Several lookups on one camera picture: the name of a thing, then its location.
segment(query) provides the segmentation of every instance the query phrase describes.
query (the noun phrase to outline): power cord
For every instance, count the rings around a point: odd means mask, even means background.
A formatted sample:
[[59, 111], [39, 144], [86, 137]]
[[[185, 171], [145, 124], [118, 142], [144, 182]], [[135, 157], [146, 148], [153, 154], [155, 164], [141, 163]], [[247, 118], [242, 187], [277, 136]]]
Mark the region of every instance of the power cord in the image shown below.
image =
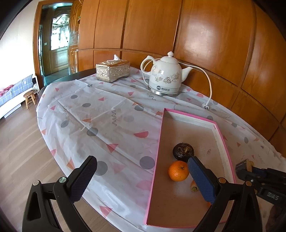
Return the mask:
[[[150, 60], [150, 61], [144, 66], [144, 69], [143, 69], [144, 71], [145, 71], [145, 68], [147, 67], [147, 65], [148, 65], [150, 62], [152, 62], [152, 60]], [[208, 98], [208, 100], [207, 100], [206, 103], [203, 103], [203, 104], [202, 104], [202, 107], [203, 107], [204, 109], [208, 110], [208, 109], [209, 109], [208, 104], [210, 103], [210, 100], [211, 100], [211, 98], [212, 98], [212, 84], [211, 84], [211, 82], [210, 82], [210, 78], [209, 78], [208, 74], [205, 72], [205, 70], [203, 70], [202, 68], [200, 68], [200, 67], [198, 67], [198, 66], [188, 65], [188, 64], [185, 64], [185, 63], [182, 63], [182, 62], [179, 62], [179, 63], [182, 64], [182, 65], [191, 67], [191, 68], [199, 69], [199, 70], [201, 70], [201, 71], [206, 75], [206, 77], [207, 77], [207, 79], [208, 79], [208, 83], [209, 83], [209, 85], [210, 85], [210, 97]], [[143, 80], [144, 80], [145, 84], [148, 85], [148, 83], [147, 83], [146, 80], [145, 80], [144, 73], [143, 73]]]

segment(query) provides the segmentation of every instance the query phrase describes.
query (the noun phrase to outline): pink tray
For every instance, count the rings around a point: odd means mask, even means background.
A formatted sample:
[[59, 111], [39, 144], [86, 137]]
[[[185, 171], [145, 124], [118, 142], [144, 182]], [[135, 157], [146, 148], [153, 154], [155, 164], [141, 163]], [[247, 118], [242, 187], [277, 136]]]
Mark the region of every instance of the pink tray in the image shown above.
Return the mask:
[[[176, 161], [172, 154], [178, 143], [189, 143], [206, 168], [217, 177], [236, 183], [233, 166], [217, 124], [211, 120], [184, 112], [164, 109], [152, 189], [144, 223], [166, 228], [196, 227], [208, 210], [201, 193], [191, 192], [189, 175], [181, 182], [172, 181], [169, 166]], [[221, 223], [232, 207], [229, 202]]]

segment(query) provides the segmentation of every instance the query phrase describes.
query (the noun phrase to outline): white tablecloth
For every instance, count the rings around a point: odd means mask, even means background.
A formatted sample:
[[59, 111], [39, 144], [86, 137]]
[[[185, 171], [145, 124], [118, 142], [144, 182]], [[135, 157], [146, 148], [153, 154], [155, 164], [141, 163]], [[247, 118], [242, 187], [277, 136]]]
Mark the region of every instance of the white tablecloth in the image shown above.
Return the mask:
[[[203, 109], [208, 98], [185, 85], [176, 98], [157, 96], [141, 76], [130, 68], [129, 77], [114, 83], [98, 81], [95, 74], [53, 83], [37, 107], [39, 129], [66, 176], [89, 155], [97, 158], [98, 169], [83, 197], [121, 231], [192, 231], [143, 225], [164, 108], [217, 122], [234, 168], [248, 158], [258, 168], [286, 171], [281, 154], [230, 110], [215, 101], [209, 111]], [[272, 205], [258, 201], [265, 228]]]

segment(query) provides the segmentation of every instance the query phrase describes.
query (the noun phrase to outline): wooden stool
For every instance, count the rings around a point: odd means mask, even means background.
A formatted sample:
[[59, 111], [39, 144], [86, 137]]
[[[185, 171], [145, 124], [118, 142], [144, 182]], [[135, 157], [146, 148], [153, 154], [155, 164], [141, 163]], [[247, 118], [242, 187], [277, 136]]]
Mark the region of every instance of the wooden stool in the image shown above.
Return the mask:
[[27, 109], [29, 109], [29, 97], [31, 97], [31, 99], [32, 99], [32, 101], [33, 101], [33, 103], [35, 105], [36, 104], [36, 101], [35, 101], [36, 97], [34, 95], [34, 90], [30, 90], [30, 91], [28, 91], [28, 92], [26, 92], [24, 94], [24, 98], [26, 100], [26, 107], [27, 107]]

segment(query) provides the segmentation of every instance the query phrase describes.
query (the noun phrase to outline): silver tissue box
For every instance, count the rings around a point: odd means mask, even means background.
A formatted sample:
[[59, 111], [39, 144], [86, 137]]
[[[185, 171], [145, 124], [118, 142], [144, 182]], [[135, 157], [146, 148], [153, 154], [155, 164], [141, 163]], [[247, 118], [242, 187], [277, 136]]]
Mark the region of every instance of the silver tissue box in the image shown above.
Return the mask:
[[98, 80], [112, 83], [121, 77], [129, 76], [130, 62], [127, 60], [107, 60], [96, 64]]

